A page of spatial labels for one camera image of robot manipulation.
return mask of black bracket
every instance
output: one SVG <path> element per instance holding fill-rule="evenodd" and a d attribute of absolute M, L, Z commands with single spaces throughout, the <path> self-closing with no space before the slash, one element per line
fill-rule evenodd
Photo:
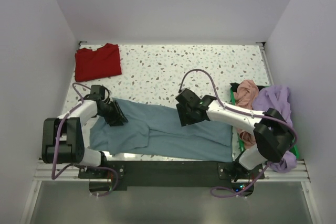
<path fill-rule="evenodd" d="M 218 176 L 219 179 L 227 179 L 230 178 L 234 182 L 238 179 L 251 179 L 252 177 L 256 177 L 260 172 L 259 170 L 263 168 L 263 165 L 257 165 L 253 170 L 247 172 L 239 172 L 239 170 L 235 167 L 235 163 L 218 163 Z"/>
<path fill-rule="evenodd" d="M 181 121 L 181 126 L 186 126 L 194 123 L 199 123 L 204 120 L 209 121 L 206 111 L 212 101 L 216 100 L 211 95 L 205 95 L 200 99 L 190 89 L 184 89 L 176 97 L 178 104 L 176 105 L 177 112 Z"/>
<path fill-rule="evenodd" d="M 128 120 L 122 113 L 117 101 L 105 97 L 105 91 L 110 91 L 102 85 L 92 85 L 90 94 L 84 97 L 84 100 L 95 101 L 97 104 L 97 115 L 105 119 L 109 126 L 122 126 Z"/>
<path fill-rule="evenodd" d="M 124 163 L 116 163 L 116 164 L 109 164 L 105 165 L 105 167 L 112 168 L 118 173 L 119 179 L 123 179 L 125 174 L 125 165 Z M 107 170 L 101 170 L 101 169 L 80 169 L 78 178 L 83 179 L 107 179 L 108 178 L 108 171 Z"/>

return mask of pink cloth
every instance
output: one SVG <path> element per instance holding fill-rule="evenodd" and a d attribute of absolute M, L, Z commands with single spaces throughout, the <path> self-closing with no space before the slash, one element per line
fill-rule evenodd
<path fill-rule="evenodd" d="M 252 103 L 257 98 L 259 94 L 259 89 L 257 85 L 252 80 L 244 80 L 234 92 L 236 105 L 244 109 L 252 109 Z M 237 129 L 239 137 L 244 142 L 245 149 L 251 148 L 256 144 L 256 139 L 250 133 L 243 131 L 242 129 Z"/>

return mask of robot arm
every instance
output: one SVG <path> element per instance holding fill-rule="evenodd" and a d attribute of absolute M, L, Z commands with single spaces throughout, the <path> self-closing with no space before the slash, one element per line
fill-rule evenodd
<path fill-rule="evenodd" d="M 257 117 L 267 115 L 284 121 L 277 110 L 251 111 L 229 104 L 223 107 L 215 97 L 206 95 L 200 99 L 189 89 L 184 89 L 176 100 L 182 126 L 212 120 L 227 123 L 254 134 L 257 144 L 245 150 L 235 160 L 238 165 L 238 167 L 235 166 L 236 169 L 246 171 L 252 170 L 265 161 L 280 162 L 293 141 L 293 136 L 286 127 Z M 110 100 L 109 91 L 104 86 L 91 86 L 90 94 L 85 96 L 84 101 L 80 103 L 81 106 L 70 114 L 61 129 L 57 163 L 101 166 L 104 154 L 84 147 L 81 127 L 97 115 L 104 117 L 110 126 L 123 125 L 128 120 L 118 103 Z M 44 122 L 42 159 L 45 163 L 53 162 L 58 125 L 65 115 L 48 118 Z"/>
<path fill-rule="evenodd" d="M 73 163 L 83 166 L 100 166 L 104 154 L 84 147 L 82 126 L 93 117 L 102 116 L 110 126 L 123 125 L 128 120 L 123 115 L 117 101 L 110 100 L 109 91 L 100 85 L 92 85 L 90 94 L 65 120 L 59 139 L 57 163 Z M 42 160 L 52 163 L 56 146 L 56 135 L 61 120 L 67 113 L 57 118 L 48 118 L 43 126 Z"/>
<path fill-rule="evenodd" d="M 293 136 L 288 128 L 261 118 L 266 115 L 285 122 L 277 110 L 253 111 L 230 104 L 224 104 L 223 107 L 215 97 L 206 95 L 200 99 L 189 89 L 184 89 L 176 100 L 182 126 L 211 120 L 227 123 L 253 134 L 257 144 L 245 150 L 235 160 L 247 170 L 252 170 L 265 161 L 280 162 L 293 142 Z"/>

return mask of black mounting plate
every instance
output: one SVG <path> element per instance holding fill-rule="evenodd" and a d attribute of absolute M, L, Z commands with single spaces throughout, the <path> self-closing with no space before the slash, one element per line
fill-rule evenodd
<path fill-rule="evenodd" d="M 116 190 L 127 190 L 129 186 L 157 187 L 214 187 L 232 188 L 232 175 L 226 170 L 232 163 L 214 161 L 106 161 L 104 167 L 114 169 L 119 176 Z M 257 166 L 252 174 L 259 173 Z M 107 173 L 101 170 L 80 170 L 82 179 L 105 179 Z"/>

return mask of purple cloth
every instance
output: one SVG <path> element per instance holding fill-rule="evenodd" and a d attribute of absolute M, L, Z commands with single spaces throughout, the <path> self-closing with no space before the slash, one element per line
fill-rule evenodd
<path fill-rule="evenodd" d="M 283 85 L 272 85 L 259 91 L 258 97 L 254 100 L 252 108 L 254 110 L 267 111 L 269 108 L 280 112 L 286 122 L 292 126 L 290 119 L 290 104 L 288 102 L 289 87 Z M 279 173 L 287 173 L 297 166 L 295 155 L 286 151 L 280 163 L 272 163 L 271 168 Z"/>
<path fill-rule="evenodd" d="M 286 151 L 280 163 L 271 163 L 271 168 L 279 173 L 287 173 L 297 166 L 298 162 L 292 152 Z"/>
<path fill-rule="evenodd" d="M 284 85 L 272 85 L 260 90 L 258 97 L 254 100 L 252 108 L 254 110 L 267 111 L 269 108 L 280 112 L 283 119 L 293 126 L 290 119 L 290 104 L 288 102 L 289 87 Z"/>

